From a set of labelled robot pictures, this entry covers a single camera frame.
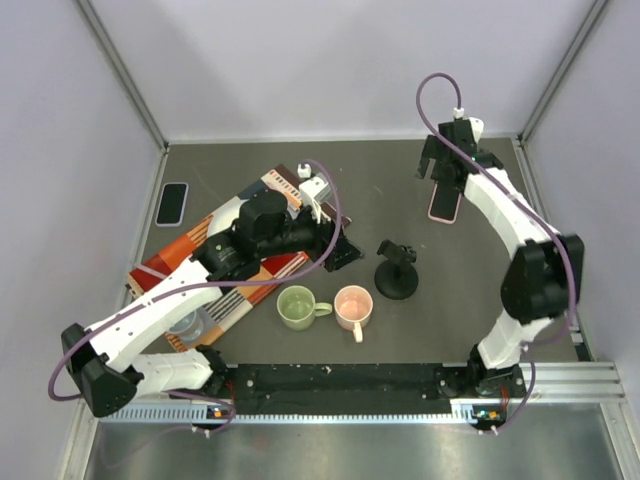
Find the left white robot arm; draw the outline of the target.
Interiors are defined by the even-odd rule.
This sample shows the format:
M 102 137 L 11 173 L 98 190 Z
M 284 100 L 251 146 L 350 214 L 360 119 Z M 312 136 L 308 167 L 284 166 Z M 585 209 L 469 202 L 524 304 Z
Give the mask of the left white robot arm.
M 96 417 L 106 417 L 133 399 L 171 390 L 216 396 L 226 387 L 218 353 L 196 347 L 183 353 L 145 354 L 159 336 L 225 289 L 255 285 L 263 260 L 305 253 L 314 266 L 332 272 L 359 260 L 339 217 L 325 219 L 304 205 L 288 211 L 286 197 L 260 191 L 241 201 L 234 217 L 216 226 L 205 242 L 164 280 L 128 308 L 88 327 L 77 323 L 61 334 L 63 365 Z

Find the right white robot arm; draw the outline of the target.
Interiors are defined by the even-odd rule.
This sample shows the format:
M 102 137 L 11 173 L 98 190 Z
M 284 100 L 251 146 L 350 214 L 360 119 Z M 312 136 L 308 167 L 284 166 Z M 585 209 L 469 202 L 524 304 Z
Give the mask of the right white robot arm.
M 562 236 L 534 214 L 514 187 L 503 164 L 479 146 L 483 122 L 454 111 L 425 141 L 417 171 L 435 182 L 429 219 L 456 221 L 460 203 L 475 205 L 502 240 L 510 257 L 500 297 L 503 310 L 490 332 L 472 350 L 463 372 L 444 367 L 440 393 L 455 398 L 473 391 L 490 396 L 507 385 L 526 347 L 553 320 L 578 301 L 584 244 Z

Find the pink case smartphone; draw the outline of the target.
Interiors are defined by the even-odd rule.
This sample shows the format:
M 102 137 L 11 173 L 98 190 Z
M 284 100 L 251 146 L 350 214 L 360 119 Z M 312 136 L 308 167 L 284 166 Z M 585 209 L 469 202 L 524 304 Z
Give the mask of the pink case smartphone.
M 440 188 L 436 183 L 428 209 L 428 218 L 444 224 L 453 224 L 457 219 L 459 205 L 460 193 Z

